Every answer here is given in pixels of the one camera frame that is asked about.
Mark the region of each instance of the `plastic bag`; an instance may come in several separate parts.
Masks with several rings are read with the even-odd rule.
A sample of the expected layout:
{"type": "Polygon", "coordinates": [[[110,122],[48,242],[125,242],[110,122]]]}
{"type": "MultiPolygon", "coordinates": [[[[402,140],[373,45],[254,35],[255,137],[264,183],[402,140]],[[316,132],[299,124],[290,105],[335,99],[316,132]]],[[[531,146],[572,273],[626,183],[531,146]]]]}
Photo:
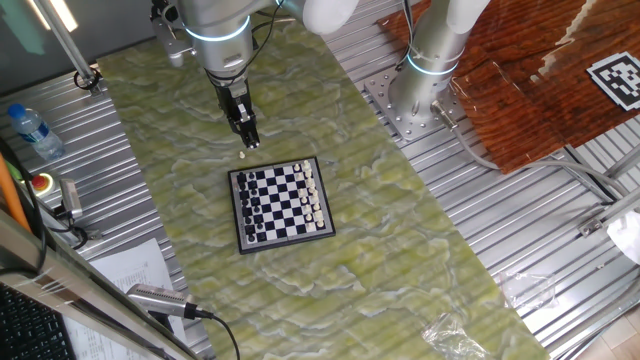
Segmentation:
{"type": "Polygon", "coordinates": [[[447,360],[488,360],[489,353],[464,331],[456,315],[445,313],[422,331],[422,338],[447,360]]]}
{"type": "Polygon", "coordinates": [[[500,273],[500,288],[507,306],[540,309],[557,305],[554,275],[500,273]]]}

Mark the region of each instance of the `wooden board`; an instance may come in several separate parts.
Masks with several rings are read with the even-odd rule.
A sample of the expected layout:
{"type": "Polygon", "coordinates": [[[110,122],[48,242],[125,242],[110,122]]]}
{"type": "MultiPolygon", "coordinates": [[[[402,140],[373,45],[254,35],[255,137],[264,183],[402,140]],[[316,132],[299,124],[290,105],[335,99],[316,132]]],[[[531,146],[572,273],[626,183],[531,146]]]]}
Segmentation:
{"type": "MultiPolygon", "coordinates": [[[[430,0],[413,6],[414,19],[430,0]]],[[[640,1],[493,0],[474,27],[453,84],[504,173],[580,146],[638,111],[624,111],[586,69],[612,54],[640,58],[640,1]]],[[[406,42],[402,12],[380,24],[406,42]]]]}

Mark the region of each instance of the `metal mounting plate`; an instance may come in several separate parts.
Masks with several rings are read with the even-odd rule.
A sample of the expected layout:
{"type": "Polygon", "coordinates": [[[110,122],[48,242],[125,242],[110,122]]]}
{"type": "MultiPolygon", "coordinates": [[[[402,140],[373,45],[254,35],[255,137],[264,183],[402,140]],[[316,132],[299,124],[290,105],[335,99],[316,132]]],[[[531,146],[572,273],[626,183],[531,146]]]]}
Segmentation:
{"type": "MultiPolygon", "coordinates": [[[[435,129],[440,128],[443,123],[439,116],[433,116],[429,119],[412,120],[403,119],[396,115],[393,104],[389,100],[389,85],[396,76],[393,69],[381,71],[365,80],[364,88],[371,94],[371,98],[376,107],[382,111],[389,119],[389,124],[396,130],[398,135],[407,141],[417,140],[435,129]]],[[[449,111],[451,117],[459,121],[466,117],[464,109],[458,103],[455,93],[449,88],[440,103],[449,111]]]]}

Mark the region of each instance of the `paper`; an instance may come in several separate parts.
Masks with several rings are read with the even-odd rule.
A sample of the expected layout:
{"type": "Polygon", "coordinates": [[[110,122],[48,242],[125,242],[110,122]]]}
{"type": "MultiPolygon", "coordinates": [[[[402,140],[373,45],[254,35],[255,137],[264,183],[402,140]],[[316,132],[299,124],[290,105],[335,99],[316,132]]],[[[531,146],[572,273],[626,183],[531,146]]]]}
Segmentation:
{"type": "Polygon", "coordinates": [[[640,265],[640,214],[625,214],[609,225],[607,234],[622,253],[640,265]]]}
{"type": "MultiPolygon", "coordinates": [[[[155,239],[121,253],[92,261],[91,265],[123,292],[135,284],[173,289],[164,257],[155,239]]],[[[169,316],[176,337],[186,342],[182,319],[169,316]]],[[[140,360],[145,359],[108,337],[78,322],[66,318],[64,323],[77,360],[140,360]]]]}

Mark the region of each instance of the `metal bracket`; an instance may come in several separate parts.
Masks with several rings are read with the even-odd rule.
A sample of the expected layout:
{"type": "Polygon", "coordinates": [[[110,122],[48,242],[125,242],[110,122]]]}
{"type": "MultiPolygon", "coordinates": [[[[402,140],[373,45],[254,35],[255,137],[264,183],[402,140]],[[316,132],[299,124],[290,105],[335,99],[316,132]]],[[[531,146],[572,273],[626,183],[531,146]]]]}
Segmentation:
{"type": "Polygon", "coordinates": [[[184,59],[182,58],[183,53],[190,52],[192,55],[195,54],[195,50],[189,46],[188,43],[176,39],[169,25],[165,24],[161,18],[153,19],[151,26],[158,41],[164,46],[164,51],[169,56],[171,65],[174,67],[180,67],[184,63],[184,59]]]}
{"type": "Polygon", "coordinates": [[[587,237],[602,228],[603,228],[602,222],[596,218],[593,218],[587,221],[586,223],[580,225],[578,227],[578,230],[580,231],[582,236],[587,237]]]}
{"type": "MultiPolygon", "coordinates": [[[[376,107],[389,119],[389,125],[406,142],[417,140],[440,128],[443,125],[443,119],[439,115],[433,115],[431,119],[419,121],[402,119],[400,116],[396,116],[393,104],[389,100],[389,85],[395,79],[396,74],[393,69],[384,70],[367,78],[364,83],[364,89],[371,94],[376,107]]],[[[466,117],[464,109],[458,103],[455,92],[450,87],[449,91],[444,93],[442,99],[439,99],[439,103],[443,108],[447,109],[451,119],[459,121],[466,117]]]]}

